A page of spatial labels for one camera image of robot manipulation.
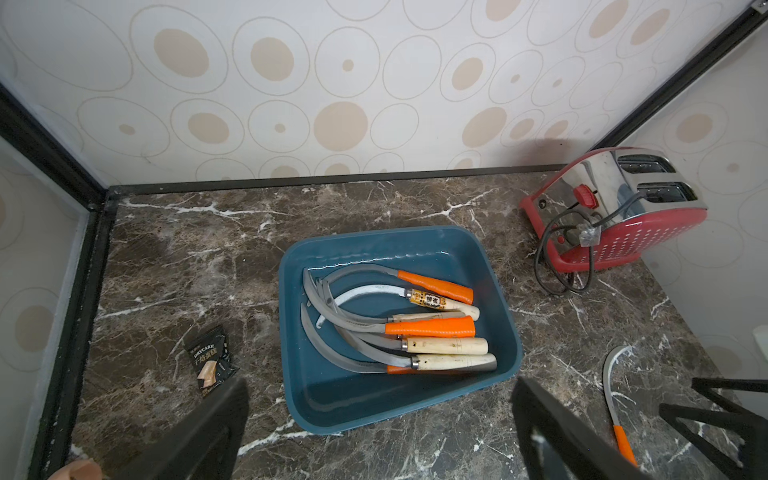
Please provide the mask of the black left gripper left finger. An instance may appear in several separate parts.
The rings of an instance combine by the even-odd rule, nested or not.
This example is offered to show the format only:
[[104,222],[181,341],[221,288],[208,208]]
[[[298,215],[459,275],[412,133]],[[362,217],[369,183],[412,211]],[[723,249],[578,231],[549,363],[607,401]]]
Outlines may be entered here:
[[229,479],[248,414],[246,381],[228,381],[114,477]]

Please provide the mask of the red polka dot toaster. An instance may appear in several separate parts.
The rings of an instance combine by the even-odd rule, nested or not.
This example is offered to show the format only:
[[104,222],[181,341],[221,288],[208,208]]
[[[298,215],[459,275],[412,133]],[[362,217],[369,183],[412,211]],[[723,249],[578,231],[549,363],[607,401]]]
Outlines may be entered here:
[[520,202],[558,273],[637,260],[703,223],[707,206],[662,152],[593,150]]

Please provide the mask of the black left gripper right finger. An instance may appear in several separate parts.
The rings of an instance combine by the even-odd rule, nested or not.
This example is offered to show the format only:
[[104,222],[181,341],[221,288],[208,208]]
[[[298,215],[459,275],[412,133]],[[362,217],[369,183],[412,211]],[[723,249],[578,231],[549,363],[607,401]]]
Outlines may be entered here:
[[511,397],[519,450],[530,479],[647,479],[532,379]]

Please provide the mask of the teal plastic storage box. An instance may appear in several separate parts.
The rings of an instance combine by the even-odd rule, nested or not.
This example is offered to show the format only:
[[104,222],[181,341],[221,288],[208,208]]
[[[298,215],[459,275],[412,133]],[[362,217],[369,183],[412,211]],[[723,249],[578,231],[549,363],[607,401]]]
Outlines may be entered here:
[[[467,287],[480,310],[478,337],[497,359],[490,372],[355,373],[325,359],[300,320],[303,275],[320,280],[343,267],[375,264]],[[512,378],[523,347],[480,241],[456,226],[412,227],[310,238],[291,246],[279,268],[283,380],[288,408],[305,430],[332,434],[435,405]]]

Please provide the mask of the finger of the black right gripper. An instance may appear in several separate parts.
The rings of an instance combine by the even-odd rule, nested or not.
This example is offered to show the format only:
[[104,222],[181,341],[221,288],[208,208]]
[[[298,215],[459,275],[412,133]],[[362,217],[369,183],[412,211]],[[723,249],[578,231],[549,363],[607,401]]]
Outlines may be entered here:
[[[691,387],[719,406],[718,411],[661,403],[659,416],[696,447],[729,479],[765,479],[767,477],[767,419],[722,396],[722,390],[766,393],[765,380],[694,378]],[[691,420],[730,431],[741,439],[735,459],[690,430]]]

